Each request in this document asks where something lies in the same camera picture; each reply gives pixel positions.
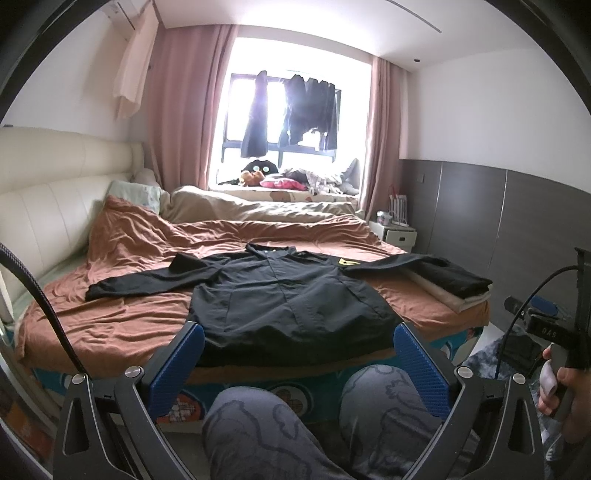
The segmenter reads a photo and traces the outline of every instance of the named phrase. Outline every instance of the gray pants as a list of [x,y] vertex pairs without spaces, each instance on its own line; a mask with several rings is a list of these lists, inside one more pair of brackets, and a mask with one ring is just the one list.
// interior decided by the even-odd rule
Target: gray pants
[[[373,365],[353,375],[341,397],[350,474],[327,458],[283,400],[257,388],[218,395],[205,417],[203,443],[212,480],[400,479],[439,425],[404,371]],[[477,441],[468,439],[450,478],[464,474]]]

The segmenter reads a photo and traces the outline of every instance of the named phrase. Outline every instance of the brown bedsheet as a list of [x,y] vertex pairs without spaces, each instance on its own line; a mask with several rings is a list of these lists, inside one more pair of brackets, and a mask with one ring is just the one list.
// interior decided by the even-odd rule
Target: brown bedsheet
[[[90,233],[85,265],[50,283],[45,293],[90,374],[113,377],[130,365],[143,365],[158,347],[172,340],[187,316],[192,289],[85,302],[88,286],[106,277],[164,267],[178,252],[205,257],[242,250],[247,242],[271,247],[292,245],[299,250],[366,261],[401,252],[380,242],[354,216],[318,223],[215,220],[175,225],[144,208],[109,196]],[[488,303],[457,314],[403,275],[369,283],[428,340],[488,323]],[[376,354],[383,358],[392,352]],[[29,367],[74,373],[73,365],[36,303],[29,307],[18,329],[17,356]],[[360,364],[362,360],[353,359],[352,364]],[[228,367],[221,368],[228,373]],[[265,370],[234,367],[231,376],[243,378],[240,375],[248,374],[261,378]],[[276,370],[268,371],[275,374],[272,376],[286,374]],[[210,380],[207,371],[216,372],[196,368],[192,382]]]

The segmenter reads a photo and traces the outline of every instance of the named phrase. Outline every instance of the stuffed toy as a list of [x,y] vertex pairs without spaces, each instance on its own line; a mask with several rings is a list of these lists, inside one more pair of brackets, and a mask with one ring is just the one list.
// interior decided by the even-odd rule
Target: stuffed toy
[[264,178],[265,174],[261,170],[257,170],[254,173],[245,170],[240,174],[240,185],[245,187],[258,187],[261,184],[261,180]]
[[263,176],[272,175],[274,173],[279,173],[277,169],[277,165],[273,162],[268,160],[253,160],[251,161],[246,167],[242,169],[242,171],[249,171],[254,173],[256,171],[260,171],[263,173]]

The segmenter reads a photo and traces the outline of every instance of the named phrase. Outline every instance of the cream headboard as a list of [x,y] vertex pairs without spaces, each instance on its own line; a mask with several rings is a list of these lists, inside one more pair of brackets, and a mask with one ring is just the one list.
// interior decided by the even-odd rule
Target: cream headboard
[[[88,241],[112,180],[144,166],[140,143],[41,128],[0,128],[0,241],[40,277]],[[0,291],[24,291],[0,267]]]

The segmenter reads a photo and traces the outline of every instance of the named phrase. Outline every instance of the gray wall panel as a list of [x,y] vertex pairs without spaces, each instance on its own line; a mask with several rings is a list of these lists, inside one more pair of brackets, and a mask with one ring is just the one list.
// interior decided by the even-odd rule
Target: gray wall panel
[[486,275],[495,247],[506,170],[443,163],[429,253]]
[[[575,246],[591,249],[591,194],[514,171],[444,162],[438,201],[439,165],[402,162],[410,222],[419,226],[413,251],[449,258],[493,280],[491,320],[506,329],[505,297],[525,300],[554,270],[576,262]],[[553,280],[542,296],[574,312],[575,274]]]
[[417,229],[415,253],[426,253],[435,219],[441,162],[401,160],[401,191],[408,196],[408,221]]
[[[498,297],[526,299],[553,271],[576,263],[574,247],[591,249],[591,195],[547,179],[509,171],[505,209],[489,276]],[[556,278],[541,295],[569,308],[576,307],[576,275]],[[507,327],[511,315],[502,300],[493,313]]]

